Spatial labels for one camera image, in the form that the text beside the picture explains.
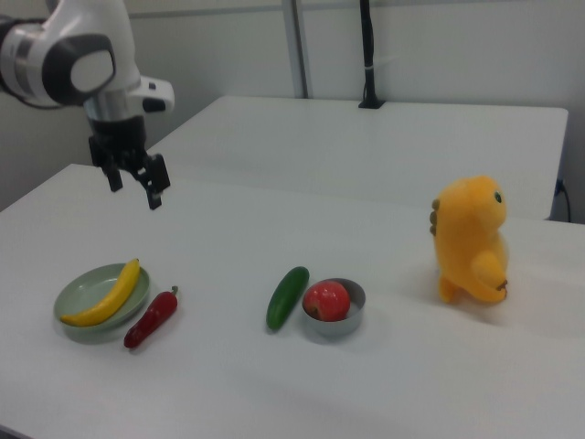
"white wall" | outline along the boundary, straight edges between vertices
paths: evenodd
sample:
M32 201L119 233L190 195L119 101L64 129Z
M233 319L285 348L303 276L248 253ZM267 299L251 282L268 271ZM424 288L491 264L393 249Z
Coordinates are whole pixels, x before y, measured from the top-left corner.
M175 111L148 116L147 145L217 97L295 97L299 78L280 0L127 0L136 62L170 80ZM0 0L0 13L47 16L44 0ZM0 94L0 210L70 163L90 164L83 110L41 112Z
M303 0L305 67L315 98L361 99L356 4ZM372 7L371 15L378 96L384 99L569 110L561 175L574 219L585 222L584 1L383 5ZM556 204L553 218L564 218L564 201Z

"red chili pepper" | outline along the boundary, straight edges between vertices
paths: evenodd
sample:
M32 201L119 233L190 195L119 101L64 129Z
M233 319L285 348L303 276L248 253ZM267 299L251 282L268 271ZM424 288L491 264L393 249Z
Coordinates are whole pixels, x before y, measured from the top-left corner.
M172 289L172 293L164 291L155 297L140 320L130 328L124 338L124 345L127 348L137 348L145 338L150 336L166 319L173 315L178 305L176 300L178 288L174 286Z

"red apple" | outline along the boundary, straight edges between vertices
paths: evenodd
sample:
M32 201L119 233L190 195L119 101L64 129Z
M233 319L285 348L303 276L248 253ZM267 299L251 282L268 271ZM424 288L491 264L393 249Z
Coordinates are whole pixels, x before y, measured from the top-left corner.
M317 320L336 322L346 318L349 311L349 293L339 282L321 281L304 294L304 311Z

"toy food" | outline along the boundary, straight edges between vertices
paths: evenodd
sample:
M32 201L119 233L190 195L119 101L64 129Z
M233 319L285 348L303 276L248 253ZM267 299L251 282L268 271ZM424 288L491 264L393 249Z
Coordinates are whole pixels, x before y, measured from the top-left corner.
M266 325L279 330L303 295L309 282L309 271L305 267L294 267L279 282L266 311Z
M317 320L337 322L346 318L351 306L349 293L339 282L321 281L304 294L304 311Z
M443 301L451 302L461 289L484 302L505 299L508 257L498 231L505 214L502 190L487 176L456 180L432 202L431 233Z
M178 301L176 293L178 288L174 286L171 291L163 291L148 306L146 312L136 324L130 328L124 337L124 346L128 349L138 346L161 326L176 311Z
M92 327L105 322L128 300L140 274L140 263L132 259L124 265L109 293L96 305L75 315L61 316L61 322L73 327Z

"banana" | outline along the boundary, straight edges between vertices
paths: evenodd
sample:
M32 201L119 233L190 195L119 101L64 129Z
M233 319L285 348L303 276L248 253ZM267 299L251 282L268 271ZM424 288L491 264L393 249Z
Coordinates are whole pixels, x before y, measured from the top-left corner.
M73 327L93 327L113 316L128 300L140 274L140 263L132 259L118 276L118 280L109 293L96 305L74 315L61 316L61 322Z

